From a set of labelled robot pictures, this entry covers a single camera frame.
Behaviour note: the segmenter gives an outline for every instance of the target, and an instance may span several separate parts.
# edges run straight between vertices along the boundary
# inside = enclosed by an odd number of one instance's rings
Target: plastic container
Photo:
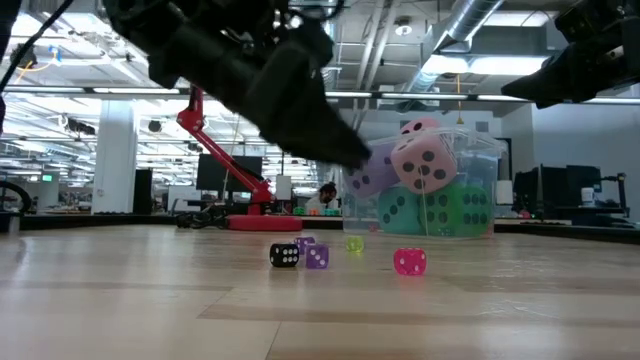
[[[491,236],[504,144],[468,129],[418,123],[405,126],[408,133],[401,129],[404,135],[371,142],[373,155],[361,170],[343,170],[345,232]]]

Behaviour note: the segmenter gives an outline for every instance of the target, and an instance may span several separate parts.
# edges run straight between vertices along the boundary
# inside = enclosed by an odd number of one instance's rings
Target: white column
[[[131,101],[102,101],[92,213],[133,210],[138,125]]]
[[[60,190],[60,173],[43,172],[38,184],[38,212],[45,211],[48,207],[58,205],[58,192]]]

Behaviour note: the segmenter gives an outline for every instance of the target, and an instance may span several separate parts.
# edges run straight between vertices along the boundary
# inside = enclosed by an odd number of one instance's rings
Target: purple die
[[[350,193],[364,198],[400,182],[391,164],[394,147],[395,142],[374,145],[371,147],[371,158],[361,170],[345,171],[345,183]]]
[[[298,245],[298,249],[300,250],[300,255],[304,255],[304,250],[307,248],[307,245],[315,244],[316,239],[314,239],[312,236],[297,237],[293,242],[296,245]]]
[[[326,269],[329,266],[329,247],[325,244],[307,245],[307,269]]]

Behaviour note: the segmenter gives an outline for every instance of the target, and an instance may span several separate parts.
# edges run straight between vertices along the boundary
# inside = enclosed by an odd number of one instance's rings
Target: cable
[[[7,84],[9,84],[9,80],[11,80],[11,76],[16,71],[16,68],[18,68],[18,64],[20,64],[20,60],[22,60],[22,58],[27,53],[27,51],[36,43],[36,41],[42,36],[42,34],[44,34],[45,30],[51,27],[51,25],[53,25],[53,23],[56,22],[56,20],[58,20],[58,18],[62,15],[62,13],[64,13],[69,8],[69,6],[71,6],[72,3],[73,3],[73,0],[65,0],[62,3],[62,5],[60,5],[60,7],[56,11],[54,11],[53,14],[51,14],[51,16],[47,20],[45,20],[45,22],[42,24],[38,32],[33,34],[29,38],[29,40],[27,40],[27,42],[24,43],[22,48],[20,48],[20,50],[16,54],[16,57],[13,59],[13,61],[11,61],[11,64],[9,65],[9,69],[7,69],[7,72],[4,74],[4,77],[2,77],[2,81],[0,82],[0,93],[2,93],[4,91],[4,88],[7,86]]]

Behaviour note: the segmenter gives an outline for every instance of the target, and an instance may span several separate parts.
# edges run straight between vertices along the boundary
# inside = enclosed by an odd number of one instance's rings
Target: die
[[[479,186],[453,183],[422,197],[420,223],[432,236],[486,236],[493,221],[490,200]]]
[[[361,170],[348,169],[344,180],[349,193],[364,198],[400,182],[391,164],[391,151],[395,142],[371,146],[371,158]]]
[[[307,269],[326,269],[329,266],[329,247],[325,244],[310,244],[306,249]]]
[[[400,248],[393,254],[393,267],[400,275],[422,275],[427,270],[427,254],[419,248]]]
[[[273,267],[294,267],[298,263],[298,253],[296,244],[272,244],[269,260]]]
[[[402,135],[410,134],[416,131],[424,131],[428,128],[437,128],[440,127],[440,123],[436,119],[432,118],[422,118],[418,120],[410,121],[407,125],[400,128],[400,133]]]
[[[405,187],[392,187],[378,197],[378,223],[386,234],[426,235],[420,223],[419,195]]]
[[[457,174],[451,144],[445,136],[432,133],[400,140],[391,152],[391,163],[400,181],[416,194],[441,189]]]
[[[364,250],[364,239],[362,236],[347,236],[347,251],[362,252]]]
[[[316,239],[311,236],[307,237],[297,237],[294,241],[294,244],[298,245],[298,251],[300,251],[300,255],[304,255],[305,249],[309,244],[315,244]]]

